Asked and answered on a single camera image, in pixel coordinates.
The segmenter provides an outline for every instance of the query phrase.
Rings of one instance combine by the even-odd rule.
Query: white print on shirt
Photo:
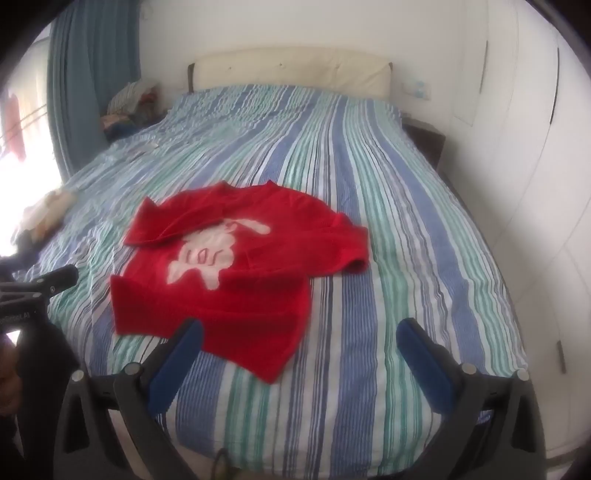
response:
[[[216,290],[220,286],[220,270],[234,263],[232,245],[236,239],[232,232],[238,224],[260,235],[271,232],[271,228],[256,220],[226,218],[218,225],[190,233],[183,237],[187,243],[178,253],[178,260],[173,260],[168,266],[166,282],[170,285],[179,280],[186,271],[195,269],[200,271],[205,287],[208,290]]]

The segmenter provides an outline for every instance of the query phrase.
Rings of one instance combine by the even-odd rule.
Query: screw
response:
[[[472,364],[462,364],[462,371],[468,375],[474,375],[478,370]]]
[[[125,365],[123,371],[127,375],[135,375],[141,370],[142,366],[138,362],[131,362],[130,364]]]
[[[530,375],[525,368],[520,368],[517,370],[517,378],[523,382],[527,382],[530,379]]]
[[[82,370],[76,370],[74,373],[72,373],[72,380],[74,382],[79,382],[83,378],[84,378],[84,372]]]

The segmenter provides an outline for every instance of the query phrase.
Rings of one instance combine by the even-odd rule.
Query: white wardrobe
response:
[[[466,3],[440,162],[517,311],[547,456],[591,434],[591,80],[526,0]]]

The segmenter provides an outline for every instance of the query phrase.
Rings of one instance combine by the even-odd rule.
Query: window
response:
[[[16,250],[11,238],[25,208],[61,185],[47,121],[48,54],[46,28],[0,93],[0,255]]]

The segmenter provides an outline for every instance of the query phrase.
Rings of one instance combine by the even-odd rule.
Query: bed frame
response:
[[[392,63],[358,51],[267,47],[206,55],[187,69],[189,92],[229,85],[297,85],[390,100]]]

